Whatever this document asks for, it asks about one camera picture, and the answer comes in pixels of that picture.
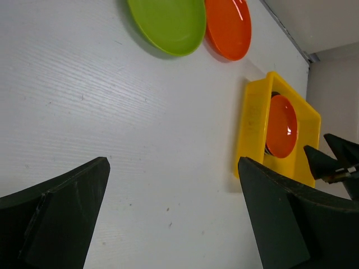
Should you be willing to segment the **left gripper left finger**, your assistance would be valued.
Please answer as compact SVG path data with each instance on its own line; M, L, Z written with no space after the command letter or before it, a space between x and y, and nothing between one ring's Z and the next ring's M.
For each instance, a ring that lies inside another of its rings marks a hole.
M97 157L1 197L1 268L83 268L109 173Z

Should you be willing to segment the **green plastic plate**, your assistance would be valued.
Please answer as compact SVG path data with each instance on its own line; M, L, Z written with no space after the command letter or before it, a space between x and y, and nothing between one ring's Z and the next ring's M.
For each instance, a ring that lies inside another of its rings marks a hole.
M206 32L204 1L128 1L134 22L156 48L176 57L193 53Z

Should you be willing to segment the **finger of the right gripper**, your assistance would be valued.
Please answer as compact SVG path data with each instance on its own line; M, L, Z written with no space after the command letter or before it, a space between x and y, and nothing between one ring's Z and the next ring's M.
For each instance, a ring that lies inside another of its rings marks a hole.
M314 179L323 179L332 176L337 170L341 169L338 160L328 156L327 154L306 145L303 147L307 157L310 172Z
M349 176L343 181L343 185L352 200L358 199L358 144L327 133L324 138L333 154L348 170Z

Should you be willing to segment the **orange plate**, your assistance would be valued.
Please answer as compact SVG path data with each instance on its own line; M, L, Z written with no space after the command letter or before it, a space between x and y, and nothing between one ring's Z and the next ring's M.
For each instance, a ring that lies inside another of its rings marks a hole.
M284 159L297 142L298 122L289 99L277 94L271 98L265 149L268 154Z
M229 61L238 61L248 52L252 38L249 7L242 0L205 1L207 35L211 46Z

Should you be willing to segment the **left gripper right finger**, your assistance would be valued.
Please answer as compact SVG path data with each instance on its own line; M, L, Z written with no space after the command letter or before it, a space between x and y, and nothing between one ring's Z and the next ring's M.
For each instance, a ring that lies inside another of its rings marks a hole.
M264 268L358 268L358 202L284 177L249 157L238 172Z

